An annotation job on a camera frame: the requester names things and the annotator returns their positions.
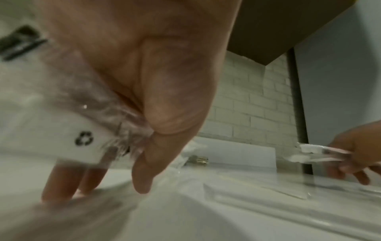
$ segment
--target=gray wall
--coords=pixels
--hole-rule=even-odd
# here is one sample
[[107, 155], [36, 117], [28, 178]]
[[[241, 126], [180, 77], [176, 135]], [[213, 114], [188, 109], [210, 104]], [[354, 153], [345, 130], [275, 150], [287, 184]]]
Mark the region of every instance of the gray wall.
[[381, 1], [359, 0], [295, 53], [311, 144], [381, 120]]

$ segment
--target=recycling symbol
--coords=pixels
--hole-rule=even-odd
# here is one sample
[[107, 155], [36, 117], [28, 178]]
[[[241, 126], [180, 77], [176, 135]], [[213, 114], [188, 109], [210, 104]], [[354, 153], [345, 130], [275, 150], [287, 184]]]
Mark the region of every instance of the recycling symbol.
[[78, 147], [88, 146], [94, 141], [94, 137], [90, 131], [82, 131], [79, 137], [75, 139], [75, 145]]

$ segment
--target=hand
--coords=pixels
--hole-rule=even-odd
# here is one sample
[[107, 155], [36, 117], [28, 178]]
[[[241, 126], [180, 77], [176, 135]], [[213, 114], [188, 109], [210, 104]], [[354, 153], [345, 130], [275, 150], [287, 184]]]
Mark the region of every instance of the hand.
[[[37, 0], [42, 23], [154, 130], [133, 170], [140, 193], [201, 128], [241, 0]], [[104, 170], [56, 166], [42, 199], [70, 199]]]
[[353, 154], [349, 160], [338, 166], [327, 166], [328, 176], [344, 179], [345, 174], [353, 174], [361, 184], [368, 185], [370, 179], [364, 172], [365, 168], [381, 175], [381, 166], [376, 164], [381, 161], [381, 121], [339, 134], [329, 146], [348, 150]]

